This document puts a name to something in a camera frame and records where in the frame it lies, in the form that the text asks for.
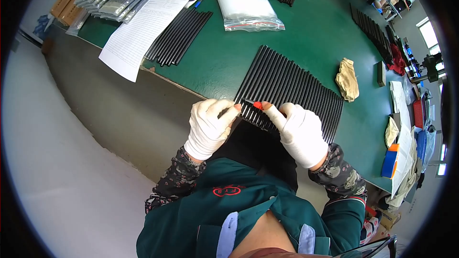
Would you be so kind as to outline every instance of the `white paper form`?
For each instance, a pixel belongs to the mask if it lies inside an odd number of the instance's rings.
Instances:
[[[135,82],[145,53],[188,1],[149,0],[129,23],[113,32],[99,59]]]
[[[411,141],[413,138],[411,137],[410,114],[408,113],[408,107],[406,106],[402,83],[398,81],[391,81],[391,93],[394,103],[394,111],[396,113],[400,113],[400,121],[402,125],[399,135],[399,158],[397,160],[394,177],[392,178],[391,198],[393,198],[399,189],[403,178],[411,169],[414,160],[410,156]]]

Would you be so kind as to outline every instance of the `black machine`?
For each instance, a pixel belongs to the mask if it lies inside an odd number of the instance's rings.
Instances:
[[[421,76],[419,78],[413,78],[411,79],[411,83],[417,84],[426,79],[429,79],[429,82],[438,81],[438,75],[444,74],[446,72],[445,69],[440,71],[437,70],[437,64],[442,62],[443,58],[441,53],[437,53],[435,55],[427,55],[421,65],[427,69],[427,75]]]

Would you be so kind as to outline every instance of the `blue plastic bin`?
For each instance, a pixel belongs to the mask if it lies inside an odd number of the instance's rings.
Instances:
[[[417,147],[418,158],[420,158],[422,162],[424,163],[424,157],[426,155],[426,146],[427,146],[427,134],[425,130],[422,130],[419,132],[417,143],[418,143],[418,147]]]

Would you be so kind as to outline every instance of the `floral sleeve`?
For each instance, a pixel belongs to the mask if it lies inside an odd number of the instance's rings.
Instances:
[[[341,147],[330,144],[324,164],[315,171],[309,171],[309,178],[325,187],[330,200],[360,197],[366,201],[364,178],[343,157]]]
[[[148,214],[156,207],[189,195],[195,186],[196,179],[205,168],[206,162],[193,162],[182,146],[177,151],[177,155],[172,158],[172,165],[152,189],[150,198],[145,201],[145,213]]]

